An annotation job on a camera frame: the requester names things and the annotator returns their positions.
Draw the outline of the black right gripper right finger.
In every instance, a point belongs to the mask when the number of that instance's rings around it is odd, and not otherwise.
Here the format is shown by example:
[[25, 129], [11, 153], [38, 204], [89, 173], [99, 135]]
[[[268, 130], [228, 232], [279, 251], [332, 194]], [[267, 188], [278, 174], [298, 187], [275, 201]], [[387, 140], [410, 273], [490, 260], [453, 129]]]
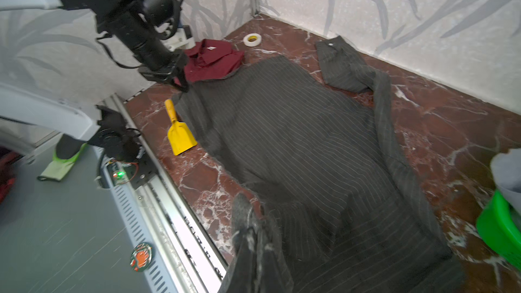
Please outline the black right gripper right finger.
[[265, 229], [257, 234], [255, 292], [292, 292], [293, 280]]

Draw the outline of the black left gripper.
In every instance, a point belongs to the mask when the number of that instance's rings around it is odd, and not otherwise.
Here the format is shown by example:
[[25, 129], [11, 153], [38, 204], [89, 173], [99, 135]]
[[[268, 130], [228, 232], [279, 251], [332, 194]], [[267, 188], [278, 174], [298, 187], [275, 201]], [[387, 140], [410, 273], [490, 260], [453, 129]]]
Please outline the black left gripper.
[[138, 68], [138, 72], [148, 81], [171, 85], [181, 92], [188, 92], [189, 84], [185, 76], [185, 67], [188, 62], [187, 54], [183, 50], [177, 49], [173, 51], [170, 61], [156, 71], [142, 65]]

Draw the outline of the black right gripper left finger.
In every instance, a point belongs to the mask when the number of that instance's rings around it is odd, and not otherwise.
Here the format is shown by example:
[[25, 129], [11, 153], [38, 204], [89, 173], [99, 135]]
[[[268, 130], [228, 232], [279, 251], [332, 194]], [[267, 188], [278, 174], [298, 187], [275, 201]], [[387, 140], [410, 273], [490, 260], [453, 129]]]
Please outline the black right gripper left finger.
[[233, 201], [231, 227], [236, 255], [218, 292], [256, 292], [256, 245], [260, 225], [250, 200], [242, 193]]

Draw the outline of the dark grey striped shirt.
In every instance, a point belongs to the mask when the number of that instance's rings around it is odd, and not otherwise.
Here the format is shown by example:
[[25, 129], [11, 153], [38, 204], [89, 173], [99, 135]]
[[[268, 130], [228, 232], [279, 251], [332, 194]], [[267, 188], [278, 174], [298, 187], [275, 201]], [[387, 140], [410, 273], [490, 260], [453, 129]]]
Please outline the dark grey striped shirt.
[[456, 292], [465, 282], [397, 142], [389, 76], [342, 37], [323, 82], [284, 56], [173, 98], [204, 150], [276, 223], [294, 292]]

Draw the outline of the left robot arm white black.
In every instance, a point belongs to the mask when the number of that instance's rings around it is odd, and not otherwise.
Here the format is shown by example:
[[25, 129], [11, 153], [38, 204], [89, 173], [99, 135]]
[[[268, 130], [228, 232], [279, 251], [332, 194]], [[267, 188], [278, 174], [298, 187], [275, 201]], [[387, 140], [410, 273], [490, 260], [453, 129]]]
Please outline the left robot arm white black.
[[1, 0], [1, 154], [60, 134], [61, 161], [92, 145], [137, 162], [139, 132], [103, 98], [143, 81], [188, 89], [183, 1]]

